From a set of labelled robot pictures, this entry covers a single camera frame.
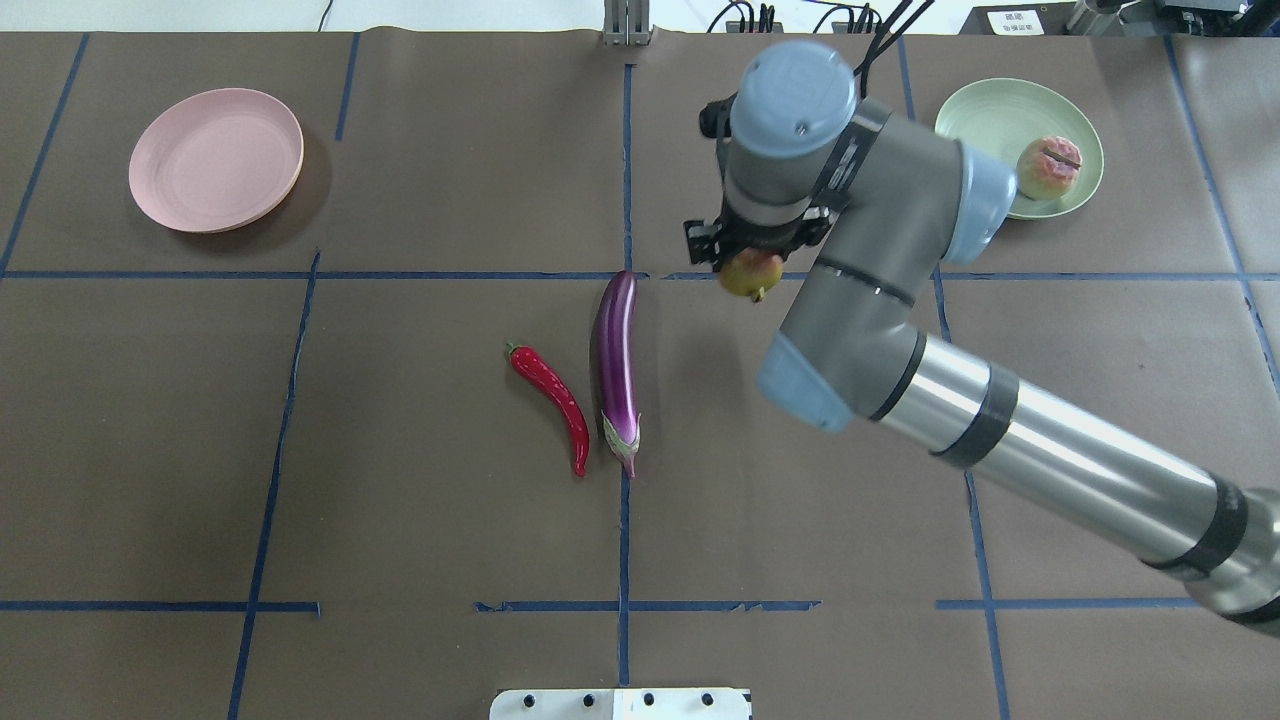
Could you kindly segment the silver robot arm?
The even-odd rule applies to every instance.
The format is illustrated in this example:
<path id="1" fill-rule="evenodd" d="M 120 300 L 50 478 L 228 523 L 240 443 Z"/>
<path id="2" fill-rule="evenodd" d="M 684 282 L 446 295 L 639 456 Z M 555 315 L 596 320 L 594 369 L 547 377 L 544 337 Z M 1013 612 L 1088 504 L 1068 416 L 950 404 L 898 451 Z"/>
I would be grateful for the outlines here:
<path id="1" fill-rule="evenodd" d="M 721 111 L 716 269 L 822 249 L 765 354 L 760 392 L 841 432 L 860 418 L 1134 555 L 1202 607 L 1277 634 L 1277 492 L 1243 489 L 911 324 L 941 263 L 969 263 L 1015 195 L 1010 167 L 859 95 L 838 51 L 773 45 Z"/>

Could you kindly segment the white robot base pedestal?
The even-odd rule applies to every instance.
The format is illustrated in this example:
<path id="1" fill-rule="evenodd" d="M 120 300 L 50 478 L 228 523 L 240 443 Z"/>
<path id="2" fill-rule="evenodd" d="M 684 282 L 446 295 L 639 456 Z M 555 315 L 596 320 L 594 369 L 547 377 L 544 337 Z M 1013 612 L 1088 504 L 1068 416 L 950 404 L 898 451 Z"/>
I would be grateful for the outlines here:
<path id="1" fill-rule="evenodd" d="M 750 692 L 728 687 L 511 689 L 489 719 L 753 719 Z"/>

